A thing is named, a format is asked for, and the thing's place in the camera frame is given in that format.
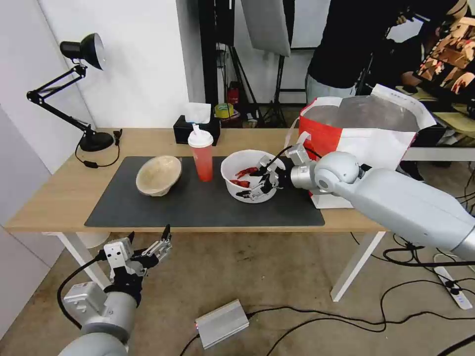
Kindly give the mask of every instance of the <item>power strip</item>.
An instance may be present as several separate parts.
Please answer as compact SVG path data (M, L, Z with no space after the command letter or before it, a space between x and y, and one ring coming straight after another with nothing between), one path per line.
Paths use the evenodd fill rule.
M447 270L444 268L444 267L435 267L434 268L434 272L439 274L439 279L442 281L442 283L445 284L445 282L447 281L451 281L453 282L454 279L452 278L452 276L449 274L449 272L447 272ZM459 291L459 294L455 295L453 293L451 293L451 288L447 288L447 292L449 292L449 294L451 295L451 297L454 299L454 301L457 303L457 305L463 309L463 310L468 310L468 309L472 309L473 306L472 304L470 303L470 301L467 299L467 297L465 296L464 292L462 291Z

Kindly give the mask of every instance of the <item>white table leg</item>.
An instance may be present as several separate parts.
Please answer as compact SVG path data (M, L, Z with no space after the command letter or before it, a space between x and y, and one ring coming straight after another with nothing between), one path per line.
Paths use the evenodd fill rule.
M71 255L73 255L74 259L81 266L93 259L93 256L90 254L90 252L85 247L84 243L80 240L79 236L76 233L44 232L43 234L57 236L59 240L61 240L61 242L64 244L64 246L68 249L68 251L71 253ZM110 284L109 278L107 278L107 276L100 269L97 263L86 268L84 271L102 289L104 289Z
M334 302L338 302L343 294L346 292L351 282L355 279L360 269L365 264L366 260L371 256L376 246L384 236L385 231L380 231L374 235L373 233L366 234L358 249L351 257L350 262L346 265L345 270L336 281L330 295Z

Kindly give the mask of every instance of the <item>plastic tumbler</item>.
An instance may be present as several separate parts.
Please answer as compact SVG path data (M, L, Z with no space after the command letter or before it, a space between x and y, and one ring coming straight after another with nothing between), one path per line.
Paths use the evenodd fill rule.
M188 145L193 151L196 172L202 181L213 179L212 143L213 136L208 131L200 130L198 125L193 124L193 131L188 136Z

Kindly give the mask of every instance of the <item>table top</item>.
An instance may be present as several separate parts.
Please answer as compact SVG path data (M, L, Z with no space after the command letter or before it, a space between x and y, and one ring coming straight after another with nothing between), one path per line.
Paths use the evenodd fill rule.
M99 131L112 132L113 129ZM214 156L228 156L243 149L279 152L287 129L222 129ZM294 130L291 142L297 139ZM37 232L160 232L157 227L88 227L84 226L110 180L127 156L191 156L187 145L176 144L172 129L124 129L120 157L110 167L90 169L72 155L43 185L32 199L5 225L8 231ZM81 152L79 157L98 164L112 162L116 146L100 152ZM216 172L215 179L221 179ZM324 226L258 226L258 227L180 227L176 232L376 232L384 227L354 209L322 210Z

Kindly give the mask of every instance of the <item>black mat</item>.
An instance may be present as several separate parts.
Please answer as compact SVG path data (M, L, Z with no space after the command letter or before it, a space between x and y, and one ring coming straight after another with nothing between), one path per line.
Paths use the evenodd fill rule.
M126 157L86 221L96 227L193 226L321 226L320 210L308 192L282 189L267 202L248 204L226 189L220 166L213 157L213 180L199 180L192 157L183 157L178 182L163 197L142 195L135 185L140 167L151 157Z

